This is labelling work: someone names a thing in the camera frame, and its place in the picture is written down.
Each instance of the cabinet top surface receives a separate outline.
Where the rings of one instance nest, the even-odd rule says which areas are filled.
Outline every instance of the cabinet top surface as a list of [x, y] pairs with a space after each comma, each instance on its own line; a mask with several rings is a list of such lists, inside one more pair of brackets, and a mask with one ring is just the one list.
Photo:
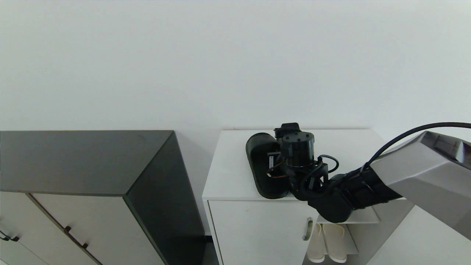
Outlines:
[[[303, 130], [314, 134], [315, 156], [330, 155], [338, 159], [339, 168], [329, 174], [346, 173], [359, 168], [385, 143], [373, 130]], [[204, 187], [203, 199], [268, 200], [255, 187], [245, 153], [245, 143], [256, 133], [273, 131], [222, 131]], [[292, 194], [279, 200], [296, 200]]]
[[0, 190], [122, 196], [173, 131], [2, 131]]

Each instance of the white slipper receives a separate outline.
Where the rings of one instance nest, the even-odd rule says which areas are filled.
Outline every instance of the white slipper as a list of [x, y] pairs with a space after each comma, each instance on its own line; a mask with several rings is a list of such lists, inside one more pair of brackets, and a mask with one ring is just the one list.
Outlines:
[[321, 263], [325, 259], [324, 249], [325, 243], [321, 235], [322, 227], [320, 224], [315, 224], [312, 229], [311, 240], [309, 241], [308, 250], [306, 255], [311, 262]]
[[330, 259], [338, 263], [345, 263], [347, 261], [347, 252], [343, 245], [345, 229], [337, 224], [323, 224], [322, 228]]

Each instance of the white shoe cabinet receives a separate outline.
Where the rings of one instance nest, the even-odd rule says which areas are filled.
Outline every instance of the white shoe cabinet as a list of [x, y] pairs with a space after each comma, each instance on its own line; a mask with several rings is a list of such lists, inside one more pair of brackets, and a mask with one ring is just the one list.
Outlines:
[[[360, 167], [385, 141], [372, 130], [306, 130], [315, 136], [315, 156], [326, 154], [346, 173]], [[203, 192], [203, 202], [220, 265], [309, 265], [308, 218], [325, 224], [317, 211], [292, 194], [263, 198], [254, 184], [245, 143], [255, 133], [222, 131]], [[355, 211], [342, 226], [349, 265], [366, 265], [414, 205], [397, 199]], [[325, 257], [321, 264], [335, 264]]]

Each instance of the black cabinet top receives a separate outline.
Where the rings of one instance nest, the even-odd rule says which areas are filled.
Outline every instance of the black cabinet top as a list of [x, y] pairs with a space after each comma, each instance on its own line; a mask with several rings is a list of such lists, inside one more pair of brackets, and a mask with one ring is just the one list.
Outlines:
[[0, 190], [122, 196], [173, 131], [2, 131]]

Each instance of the drawer handle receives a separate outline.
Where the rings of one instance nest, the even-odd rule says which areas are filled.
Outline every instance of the drawer handle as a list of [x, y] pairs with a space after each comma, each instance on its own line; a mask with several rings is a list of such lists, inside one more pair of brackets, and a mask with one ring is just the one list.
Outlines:
[[83, 245], [81, 245], [77, 239], [75, 239], [69, 232], [72, 228], [70, 226], [67, 226], [64, 228], [64, 233], [70, 238], [70, 240], [72, 240], [77, 246], [79, 246], [80, 248], [83, 248], [83, 249], [87, 249], [88, 247], [88, 244], [87, 243], [84, 243]]
[[1, 230], [0, 230], [0, 233], [4, 236], [4, 237], [0, 237], [0, 239], [3, 240], [3, 241], [10, 241], [11, 240], [13, 242], [18, 242], [18, 240], [20, 240], [19, 237], [14, 237], [14, 238], [9, 237], [7, 234], [2, 232]]
[[304, 241], [308, 241], [311, 238], [312, 234], [312, 226], [314, 225], [314, 221], [311, 217], [308, 218], [308, 230], [306, 231], [306, 235], [302, 237]]

